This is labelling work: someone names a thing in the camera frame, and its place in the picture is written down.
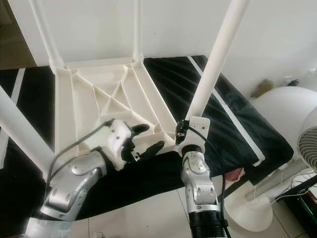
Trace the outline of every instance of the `white stand fan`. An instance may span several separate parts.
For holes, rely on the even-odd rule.
[[[241,227],[259,232],[265,230],[272,221],[270,199],[265,195],[270,189],[290,179],[293,175],[306,169],[315,168],[316,157],[307,156],[306,150],[317,153],[313,144],[317,126],[317,93],[300,87],[281,87],[273,89],[254,102],[254,107],[286,139],[294,150],[294,161],[281,170],[276,170],[256,189],[251,183],[245,183],[225,200],[228,215]],[[303,136],[306,130],[309,136]],[[277,189],[278,196],[284,187]]]

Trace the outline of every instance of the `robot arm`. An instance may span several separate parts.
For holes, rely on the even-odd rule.
[[[52,189],[40,209],[41,219],[30,218],[27,237],[66,237],[88,191],[101,177],[122,170],[127,163],[136,162],[143,155],[153,156],[164,146],[164,142],[160,141],[142,155],[134,151],[133,137],[148,128],[147,125],[131,128],[115,119],[109,121],[96,136],[85,140],[91,148],[96,147],[86,155],[72,158],[69,164],[55,172]]]
[[[183,158],[181,178],[186,188],[186,202],[193,238],[224,237],[228,226],[220,212],[210,170],[205,163],[205,140],[210,120],[190,117],[176,128],[178,153]]]

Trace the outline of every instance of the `pink object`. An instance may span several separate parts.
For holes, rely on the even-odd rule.
[[[242,170],[243,170],[243,168],[238,168],[238,169],[235,169],[233,171],[227,172],[225,174],[226,180],[228,180],[228,181],[236,181],[236,180],[238,180]]]

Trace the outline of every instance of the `white plastic frame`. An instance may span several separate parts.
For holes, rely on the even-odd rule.
[[[142,0],[135,0],[132,58],[71,63],[64,63],[57,50],[41,7],[41,0],[29,0],[29,2],[49,55],[50,67],[55,74],[55,153],[110,117],[124,119],[131,125],[140,122],[150,125],[151,130],[148,134],[141,134],[135,138],[139,150],[145,150],[146,146],[161,139],[165,141],[162,151],[171,150],[176,122],[142,62]],[[201,116],[248,2],[249,0],[231,1],[186,118]],[[97,72],[103,72],[108,76],[109,73],[113,74],[114,77],[109,77],[111,79],[119,73],[120,79],[117,81],[114,79],[113,82],[108,80],[104,85],[100,85],[98,83],[100,76],[96,75]],[[132,94],[135,90],[138,90],[138,94]],[[3,90],[0,90],[0,97],[6,98]],[[7,120],[12,116],[9,112],[18,111],[14,104],[8,104],[8,107],[0,104],[0,112],[8,113],[5,117],[0,113],[0,126],[15,142],[19,142],[22,150],[28,152],[30,159],[46,175],[53,154],[47,150],[47,146],[42,141],[35,140],[29,143],[28,138],[12,132],[16,127],[29,138],[39,137],[31,125],[26,128],[21,127],[21,123],[28,124],[23,114],[15,113],[16,120],[12,122]],[[43,147],[47,150],[45,157],[41,157],[38,153],[30,153],[35,148]],[[65,154],[64,158],[85,149],[87,146],[83,143]]]

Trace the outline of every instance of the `white floor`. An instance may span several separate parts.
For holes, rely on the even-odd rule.
[[[69,238],[190,238],[185,191],[180,188],[95,217],[73,223]],[[233,238],[309,238],[284,202],[273,204],[270,227],[258,233],[228,220]]]

